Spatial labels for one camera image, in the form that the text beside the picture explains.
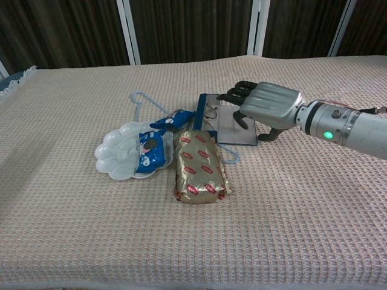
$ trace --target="food package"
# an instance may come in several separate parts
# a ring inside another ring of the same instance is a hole
[[[230,193],[226,171],[214,140],[205,131],[184,131],[175,140],[178,201],[191,204],[216,202]]]
[[[136,172],[153,172],[165,164],[164,133],[165,130],[140,133],[140,162]]]
[[[150,127],[171,131],[181,130],[192,118],[194,118],[194,116],[195,112],[179,109],[169,114],[167,117],[150,124]]]

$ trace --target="gold foil wrapper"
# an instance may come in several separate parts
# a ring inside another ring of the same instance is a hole
[[[216,202],[230,193],[226,171],[215,142],[205,131],[185,131],[175,139],[178,201],[190,204]]]

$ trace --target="blue package label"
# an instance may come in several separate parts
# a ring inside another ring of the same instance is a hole
[[[136,172],[147,173],[165,164],[163,138],[165,130],[150,131],[140,136],[140,164]]]
[[[195,116],[195,112],[176,110],[167,117],[150,124],[154,129],[180,130]]]

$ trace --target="robot finger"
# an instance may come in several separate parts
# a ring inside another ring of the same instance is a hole
[[[226,101],[231,104],[241,106],[244,102],[245,97],[242,97],[241,95],[235,95],[235,94],[221,94],[216,97],[219,101]]]
[[[269,134],[259,134],[258,140],[263,142],[271,142],[278,138],[278,135],[281,134],[284,130],[279,130],[275,128],[271,128]]]
[[[233,114],[234,120],[245,130],[249,128],[247,123],[243,120],[243,118],[246,118],[245,114],[242,114],[241,111],[235,111]]]
[[[246,80],[242,80],[242,81],[236,83],[235,87],[236,88],[245,88],[245,89],[252,90],[252,89],[255,89],[255,87],[257,85],[258,85],[257,83],[253,83],[253,82],[248,82]]]
[[[251,92],[251,89],[232,88],[228,90],[227,95],[240,95],[241,97],[247,97]]]

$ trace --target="robotic arm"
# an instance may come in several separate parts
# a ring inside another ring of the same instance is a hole
[[[300,126],[311,135],[333,144],[387,160],[387,118],[378,116],[386,108],[356,110],[335,101],[306,103],[299,91],[272,83],[241,81],[219,100],[240,106],[233,115],[244,129],[245,117],[270,126],[261,141],[274,141],[284,130]]]

